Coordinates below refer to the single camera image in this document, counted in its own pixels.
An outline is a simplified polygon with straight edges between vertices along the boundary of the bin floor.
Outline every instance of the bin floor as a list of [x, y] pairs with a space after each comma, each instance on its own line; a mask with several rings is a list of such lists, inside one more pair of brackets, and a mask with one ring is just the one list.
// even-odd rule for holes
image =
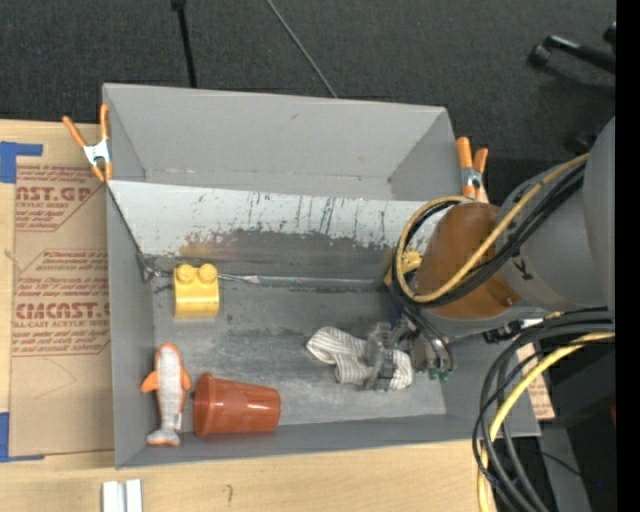
[[[155, 341], [181, 350], [195, 389], [205, 372], [276, 388], [282, 399], [280, 425], [445, 414], [438, 381], [417, 374], [401, 391], [365, 391], [339, 384], [335, 367], [317, 361], [305, 343], [321, 327], [332, 326], [366, 339], [376, 322], [396, 319], [385, 290], [259, 286], [220, 281], [216, 318], [174, 319], [170, 279], [153, 282]], [[184, 431], [193, 431], [192, 399], [184, 411]]]

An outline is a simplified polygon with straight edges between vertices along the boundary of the yellow cable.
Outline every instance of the yellow cable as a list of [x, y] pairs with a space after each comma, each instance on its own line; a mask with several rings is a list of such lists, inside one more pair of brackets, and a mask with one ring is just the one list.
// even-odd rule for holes
[[[498, 409], [495, 418], [491, 422], [491, 426], [489, 427], [489, 439], [491, 442], [495, 441], [496, 436], [498, 435], [498, 431], [502, 426], [502, 423], [506, 419], [507, 415], [513, 408], [514, 404], [520, 398], [520, 395], [524, 393], [524, 391], [529, 387], [529, 385], [533, 382], [533, 380], [540, 375], [542, 372], [547, 370], [550, 366], [553, 366], [560, 359], [568, 356], [569, 354], [575, 352], [579, 348], [582, 347], [581, 343], [585, 343], [588, 341], [602, 340], [607, 338], [612, 338], [615, 336], [615, 333], [591, 333], [581, 336], [571, 342], [570, 345], [566, 347], [561, 347], [554, 350], [551, 354], [546, 356], [542, 361], [540, 361], [531, 371], [529, 371], [520, 382], [511, 390], [504, 403]], [[489, 456], [487, 454], [486, 447], [481, 448], [480, 454], [482, 465], [487, 467], [489, 462]], [[477, 480], [477, 492], [478, 492], [478, 506], [480, 507], [481, 512], [490, 512], [489, 511], [489, 502], [487, 496], [487, 487], [484, 479], [484, 475], [482, 471], [478, 469], [478, 480]]]
[[425, 206], [421, 207], [409, 220], [407, 225], [405, 226], [402, 234], [400, 235], [400, 240], [398, 241], [398, 250], [396, 251], [395, 258], [395, 266], [396, 266], [396, 275], [398, 276], [398, 283], [402, 288], [405, 295], [411, 298], [413, 301], [424, 304], [426, 302], [431, 302], [448, 291], [450, 291], [454, 286], [456, 286], [471, 270], [474, 265], [478, 262], [482, 256], [489, 250], [489, 248], [493, 245], [493, 243], [497, 240], [497, 238], [502, 234], [502, 232], [507, 229], [507, 226], [511, 223], [511, 221], [520, 213], [520, 211], [529, 203], [535, 196], [538, 194], [545, 186], [547, 186], [551, 181], [555, 180], [565, 172], [570, 169], [576, 167], [577, 165], [585, 162], [589, 158], [589, 153], [585, 153], [584, 155], [580, 155], [573, 160], [558, 166], [556, 169], [551, 171], [549, 174], [545, 175], [538, 183], [536, 183], [532, 188], [530, 188], [527, 193], [514, 205], [514, 207], [507, 213], [507, 215], [500, 221], [500, 223], [495, 227], [495, 229], [491, 232], [491, 234], [487, 237], [487, 239], [480, 245], [478, 250], [471, 256], [471, 258], [456, 272], [456, 274], [449, 279], [444, 285], [438, 288], [436, 291], [431, 292], [427, 295], [417, 295], [413, 290], [409, 288], [407, 281], [404, 278], [404, 274], [402, 273], [402, 254], [404, 253], [404, 246], [407, 243], [407, 238], [409, 236], [409, 231], [413, 227], [414, 222], [422, 215], [424, 211], [432, 206], [437, 204], [446, 202], [446, 201], [457, 201], [463, 202], [464, 200], [468, 200], [467, 198], [460, 196], [449, 196], [443, 197], [440, 199], [435, 199], [430, 201]]

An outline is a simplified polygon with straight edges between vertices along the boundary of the blue tape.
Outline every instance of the blue tape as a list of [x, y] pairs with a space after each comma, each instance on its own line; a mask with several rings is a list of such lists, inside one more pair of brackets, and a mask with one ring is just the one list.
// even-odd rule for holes
[[0, 183], [16, 182], [18, 156], [42, 156], [42, 144], [0, 142]]
[[0, 464], [17, 460], [39, 460], [41, 456], [9, 457], [9, 413], [0, 412]]

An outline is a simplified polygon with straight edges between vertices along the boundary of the white cloth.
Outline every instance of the white cloth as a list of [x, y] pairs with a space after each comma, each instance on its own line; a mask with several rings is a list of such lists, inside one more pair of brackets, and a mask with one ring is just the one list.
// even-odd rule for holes
[[[364, 384], [373, 368], [364, 362], [367, 342], [335, 327], [323, 327], [307, 342], [307, 350], [323, 363], [336, 366], [336, 379], [341, 384]], [[389, 389], [399, 390], [413, 383], [411, 359], [401, 350], [393, 351], [396, 370]]]

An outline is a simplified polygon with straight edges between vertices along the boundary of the table surface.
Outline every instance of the table surface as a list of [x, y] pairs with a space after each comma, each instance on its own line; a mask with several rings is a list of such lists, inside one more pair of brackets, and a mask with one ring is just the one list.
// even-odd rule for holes
[[[15, 122], [18, 135], [47, 125]], [[0, 183], [0, 412], [9, 408], [14, 196]], [[470, 440], [118, 471], [111, 451], [47, 456], [0, 464], [0, 508], [100, 510], [103, 482], [137, 478], [146, 512], [477, 510]]]

